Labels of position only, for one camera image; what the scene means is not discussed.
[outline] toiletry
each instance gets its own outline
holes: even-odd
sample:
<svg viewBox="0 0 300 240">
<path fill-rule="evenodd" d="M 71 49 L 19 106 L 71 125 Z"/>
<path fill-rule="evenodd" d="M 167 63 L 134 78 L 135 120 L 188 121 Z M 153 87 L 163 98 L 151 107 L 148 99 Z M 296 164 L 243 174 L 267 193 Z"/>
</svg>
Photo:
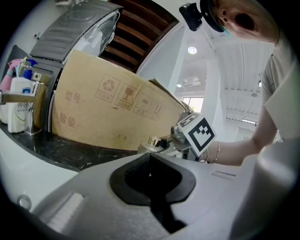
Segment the toiletry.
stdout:
<svg viewBox="0 0 300 240">
<path fill-rule="evenodd" d="M 15 59 L 8 63 L 9 68 L 0 84 L 0 90 L 7 90 L 7 91 L 10 90 L 11 82 L 13 79 L 13 73 L 14 73 L 14 71 L 16 71 L 15 69 L 17 68 L 18 70 L 16 71 L 16 74 L 18 76 L 19 67 L 21 64 L 23 64 L 26 61 L 26 58 Z M 0 120 L 2 123 L 5 123 L 5 124 L 8 123 L 8 105 L 7 104 L 0 105 Z"/>
<path fill-rule="evenodd" d="M 27 60 L 30 65 L 37 64 L 34 60 Z M 23 77 L 15 77 L 12 80 L 10 90 L 22 94 L 33 92 L 35 82 L 31 81 L 32 70 L 26 69 Z M 9 103 L 8 104 L 8 131 L 10 133 L 19 133 L 25 130 L 25 118 L 29 109 L 29 103 Z"/>
</svg>

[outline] black countertop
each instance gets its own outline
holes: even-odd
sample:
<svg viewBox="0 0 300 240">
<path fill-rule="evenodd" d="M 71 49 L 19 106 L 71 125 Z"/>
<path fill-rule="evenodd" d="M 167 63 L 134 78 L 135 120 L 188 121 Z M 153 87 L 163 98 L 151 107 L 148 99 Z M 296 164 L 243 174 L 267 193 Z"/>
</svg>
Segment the black countertop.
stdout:
<svg viewBox="0 0 300 240">
<path fill-rule="evenodd" d="M 74 142 L 44 131 L 34 136 L 25 132 L 11 134 L 7 125 L 1 122 L 0 129 L 30 154 L 50 164 L 76 172 L 136 154 L 136 151 L 102 148 Z"/>
</svg>

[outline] cardboard sheet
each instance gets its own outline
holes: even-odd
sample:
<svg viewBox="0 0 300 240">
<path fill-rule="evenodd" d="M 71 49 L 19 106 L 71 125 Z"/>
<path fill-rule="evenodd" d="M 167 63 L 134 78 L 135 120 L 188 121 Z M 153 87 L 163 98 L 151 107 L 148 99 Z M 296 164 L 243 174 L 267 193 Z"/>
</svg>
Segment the cardboard sheet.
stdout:
<svg viewBox="0 0 300 240">
<path fill-rule="evenodd" d="M 81 143 L 137 150 L 170 134 L 184 108 L 163 89 L 106 60 L 74 50 L 53 105 L 53 133 Z"/>
</svg>

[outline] ceiling light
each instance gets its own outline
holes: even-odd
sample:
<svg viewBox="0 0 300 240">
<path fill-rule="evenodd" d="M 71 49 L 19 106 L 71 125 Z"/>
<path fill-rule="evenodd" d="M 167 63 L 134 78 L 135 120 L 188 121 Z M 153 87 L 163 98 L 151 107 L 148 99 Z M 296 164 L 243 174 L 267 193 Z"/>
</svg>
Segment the ceiling light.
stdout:
<svg viewBox="0 0 300 240">
<path fill-rule="evenodd" d="M 251 123 L 251 124 L 257 125 L 257 122 L 250 121 L 250 120 L 247 120 L 247 119 L 242 119 L 242 122 L 246 122 L 246 123 Z"/>
<path fill-rule="evenodd" d="M 197 48 L 193 47 L 193 46 L 189 47 L 187 50 L 190 54 L 196 54 L 197 53 Z"/>
</svg>

